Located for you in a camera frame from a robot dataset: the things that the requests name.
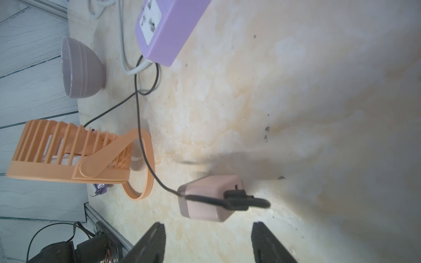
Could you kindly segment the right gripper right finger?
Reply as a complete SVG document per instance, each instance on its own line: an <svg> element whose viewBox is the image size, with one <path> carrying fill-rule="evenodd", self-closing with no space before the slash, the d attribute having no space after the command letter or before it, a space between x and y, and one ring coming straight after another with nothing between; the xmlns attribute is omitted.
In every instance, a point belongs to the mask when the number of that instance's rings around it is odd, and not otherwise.
<svg viewBox="0 0 421 263"><path fill-rule="evenodd" d="M251 241L256 263L297 263L263 222L254 222Z"/></svg>

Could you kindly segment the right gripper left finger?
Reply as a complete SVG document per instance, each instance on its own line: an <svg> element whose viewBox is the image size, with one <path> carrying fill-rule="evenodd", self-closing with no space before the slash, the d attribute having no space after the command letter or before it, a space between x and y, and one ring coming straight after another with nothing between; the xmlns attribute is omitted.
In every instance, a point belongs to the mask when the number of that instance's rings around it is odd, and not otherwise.
<svg viewBox="0 0 421 263"><path fill-rule="evenodd" d="M122 259L121 263L163 263L165 247L165 226L156 222Z"/></svg>

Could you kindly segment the pink plug adapter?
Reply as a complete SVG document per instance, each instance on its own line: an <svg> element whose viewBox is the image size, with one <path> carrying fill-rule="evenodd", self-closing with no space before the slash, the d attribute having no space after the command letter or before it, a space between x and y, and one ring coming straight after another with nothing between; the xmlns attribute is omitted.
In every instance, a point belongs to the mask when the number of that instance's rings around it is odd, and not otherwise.
<svg viewBox="0 0 421 263"><path fill-rule="evenodd" d="M242 190L238 175L209 175L178 187L179 209L182 216L195 220L224 222L234 214L221 201L229 190Z"/></svg>

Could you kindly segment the purple power strip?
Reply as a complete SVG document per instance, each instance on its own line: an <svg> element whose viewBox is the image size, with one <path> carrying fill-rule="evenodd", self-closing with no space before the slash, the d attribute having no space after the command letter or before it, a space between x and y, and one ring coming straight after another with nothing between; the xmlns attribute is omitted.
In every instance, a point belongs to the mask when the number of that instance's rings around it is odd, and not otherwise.
<svg viewBox="0 0 421 263"><path fill-rule="evenodd" d="M145 59L170 67L210 1L144 1L135 34Z"/></svg>

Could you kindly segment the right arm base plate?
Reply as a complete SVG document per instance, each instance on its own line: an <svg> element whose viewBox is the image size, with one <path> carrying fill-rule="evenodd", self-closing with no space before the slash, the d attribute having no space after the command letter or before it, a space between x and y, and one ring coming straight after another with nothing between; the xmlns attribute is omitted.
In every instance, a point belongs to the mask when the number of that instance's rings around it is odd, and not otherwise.
<svg viewBox="0 0 421 263"><path fill-rule="evenodd" d="M90 232L79 221L71 224L73 233L67 241L50 244L37 255L29 258L28 263L114 263L111 257L109 238L103 232ZM73 244L76 230L80 229L88 240Z"/></svg>

